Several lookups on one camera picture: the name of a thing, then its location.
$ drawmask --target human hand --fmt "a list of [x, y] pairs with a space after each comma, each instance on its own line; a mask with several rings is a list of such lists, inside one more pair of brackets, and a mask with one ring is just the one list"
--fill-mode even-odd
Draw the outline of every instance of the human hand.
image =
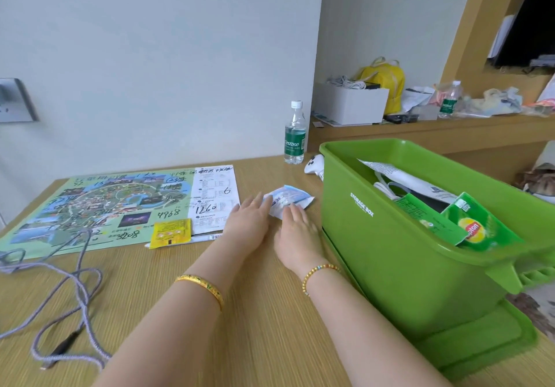
[[314, 267], [327, 264], [323, 257], [318, 228], [301, 207], [291, 204], [283, 209], [283, 223], [274, 237], [277, 257], [289, 270], [303, 279]]
[[262, 202], [262, 193], [236, 204], [224, 227], [223, 238], [231, 240], [245, 256], [258, 248], [268, 231], [268, 214], [274, 198], [269, 195]]

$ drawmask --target blue and white packet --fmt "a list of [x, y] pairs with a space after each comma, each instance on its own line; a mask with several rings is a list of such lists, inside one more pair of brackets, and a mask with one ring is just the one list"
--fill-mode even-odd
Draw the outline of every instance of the blue and white packet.
[[274, 202], [270, 208], [270, 215], [278, 219], [282, 219], [283, 208], [288, 204], [295, 203], [297, 206], [306, 209], [314, 200], [314, 197], [309, 193], [293, 186], [280, 187], [271, 193], [265, 194], [264, 197], [270, 194], [274, 196]]

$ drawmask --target map poster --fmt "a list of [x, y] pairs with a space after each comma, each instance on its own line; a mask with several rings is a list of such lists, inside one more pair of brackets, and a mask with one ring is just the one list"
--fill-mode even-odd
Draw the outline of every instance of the map poster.
[[[148, 243], [156, 222], [191, 219], [191, 232], [224, 229], [239, 203], [233, 165], [70, 178], [0, 239], [0, 251], [23, 248], [44, 257], [90, 228], [88, 250]], [[77, 237], [58, 254], [80, 251]]]

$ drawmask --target forearm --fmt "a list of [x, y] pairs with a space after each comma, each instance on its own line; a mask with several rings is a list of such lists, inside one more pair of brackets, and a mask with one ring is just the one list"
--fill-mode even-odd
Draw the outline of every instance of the forearm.
[[451, 386], [338, 272], [317, 271], [307, 291], [353, 387]]
[[[225, 236], [185, 273], [211, 282], [225, 298], [244, 257]], [[174, 283], [143, 318], [97, 378], [95, 387], [162, 387], [175, 377], [192, 386], [208, 348], [220, 306], [204, 287]]]

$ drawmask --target gold bracelet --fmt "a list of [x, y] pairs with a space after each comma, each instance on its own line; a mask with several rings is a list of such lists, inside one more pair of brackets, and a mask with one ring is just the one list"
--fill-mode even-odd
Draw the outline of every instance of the gold bracelet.
[[207, 289], [214, 296], [214, 298], [218, 300], [220, 311], [224, 309], [224, 297], [221, 296], [218, 288], [212, 285], [212, 283], [210, 283], [209, 281], [203, 278], [199, 278], [198, 276], [193, 276], [191, 274], [184, 274], [183, 276], [178, 277], [175, 281], [179, 282], [180, 280], [189, 280], [190, 282], [196, 283], [197, 285], [200, 285], [203, 288]]
[[320, 265], [320, 266], [316, 266], [314, 269], [312, 269], [311, 271], [309, 271], [309, 272], [307, 273], [307, 275], [305, 276], [304, 280], [302, 281], [302, 291], [304, 292], [305, 295], [310, 296], [309, 293], [306, 291], [306, 282], [308, 282], [309, 278], [310, 278], [314, 273], [316, 273], [318, 270], [322, 270], [322, 269], [333, 269], [333, 270], [336, 270], [336, 271], [341, 272], [341, 271], [339, 270], [339, 267], [334, 266], [333, 264], [322, 264], [322, 265]]

